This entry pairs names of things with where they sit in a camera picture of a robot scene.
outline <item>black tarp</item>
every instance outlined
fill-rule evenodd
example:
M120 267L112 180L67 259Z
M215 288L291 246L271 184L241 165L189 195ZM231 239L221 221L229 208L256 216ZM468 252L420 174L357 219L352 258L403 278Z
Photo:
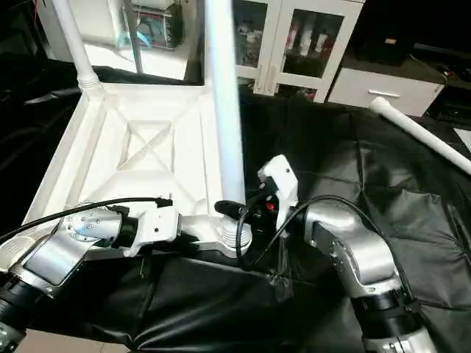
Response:
M55 89L72 85L70 65L41 65L46 68L23 80L56 82ZM69 79L61 83L60 77ZM15 200L11 189L22 195L8 216L16 221L77 101L48 103L51 113L47 104L21 106L22 97L0 104L2 120L12 124L3 141L58 118L55 129L32 132L34 138L17 144L10 139L2 151L17 155L25 141L35 143L1 170L5 201ZM391 238L439 352L471 352L470 178L366 110L242 94L241 114L247 190L258 185L256 171L283 153L301 199L335 194L359 204ZM452 129L427 128L470 156ZM32 157L42 164L32 165ZM15 182L19 174L30 175L30 185ZM244 273L217 254L88 263L34 327L147 352L362 352L358 323L329 261L296 239L289 256L294 296L281 300L270 276Z

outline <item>drawer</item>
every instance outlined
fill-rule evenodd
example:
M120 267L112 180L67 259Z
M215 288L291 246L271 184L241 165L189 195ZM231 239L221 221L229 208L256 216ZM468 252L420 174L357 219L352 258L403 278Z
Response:
M343 68L329 101L368 107L381 96L404 114L422 116L442 89L438 83Z

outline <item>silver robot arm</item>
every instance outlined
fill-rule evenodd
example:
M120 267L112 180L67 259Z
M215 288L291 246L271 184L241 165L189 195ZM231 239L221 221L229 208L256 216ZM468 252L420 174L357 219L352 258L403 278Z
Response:
M180 234L180 215L171 205L153 207L138 218L127 211L100 207L61 218L10 267L0 288L0 353L15 351L38 305L53 299L89 254L114 249L118 257L134 257L142 246L172 242Z
M436 353L419 314L408 306L388 244L353 209L334 200L312 204L304 230L305 241L332 258L367 352Z

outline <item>white metal frame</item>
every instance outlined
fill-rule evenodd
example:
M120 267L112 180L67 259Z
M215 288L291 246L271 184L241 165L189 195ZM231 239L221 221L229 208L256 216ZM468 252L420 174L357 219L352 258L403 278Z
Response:
M238 77L254 79L254 93L265 93L265 82L270 60L272 58L273 43L277 31L278 18L280 16L282 0L234 0L234 1L250 1L260 4L267 4L265 26L263 28L262 45L260 55L258 57L258 67L237 65L236 73Z
M123 193L166 197L168 192L176 205L182 205L182 214L193 215L214 214L214 202L223 196L244 203L230 0L206 2L216 79L204 87L102 84L68 0L51 1L74 59L82 98L25 221L86 199ZM180 147L186 150L178 152Z
M355 28L362 6L363 4L346 0L284 0L275 34L272 61L268 74L266 75L264 94L273 96L276 93L278 84L313 88L317 90L314 101L323 103L332 85L333 78L344 55L350 36ZM344 17L321 78L282 72L286 39L289 36L289 29L296 9Z

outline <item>white pole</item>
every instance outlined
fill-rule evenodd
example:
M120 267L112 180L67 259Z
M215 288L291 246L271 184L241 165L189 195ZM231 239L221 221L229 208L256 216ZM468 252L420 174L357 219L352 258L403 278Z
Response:
M232 1L206 0L205 3L216 104L222 196L226 200L245 204Z
M437 136L429 132L427 129L421 127L418 123L410 119L408 116L402 114L399 110L390 105L390 103L382 97L373 100L369 108L398 125L401 129L414 136L417 140L429 146L435 152L441 154L448 159L451 163L457 165L463 171L471 175L471 161L468 160L463 154L457 152L455 149L440 140Z
M79 28L75 22L74 14L72 13L68 0L52 0L52 3L56 9L60 26L64 31L68 48L74 58L79 87L86 89L99 86L98 76L91 67L90 60L88 59L85 47L83 46Z

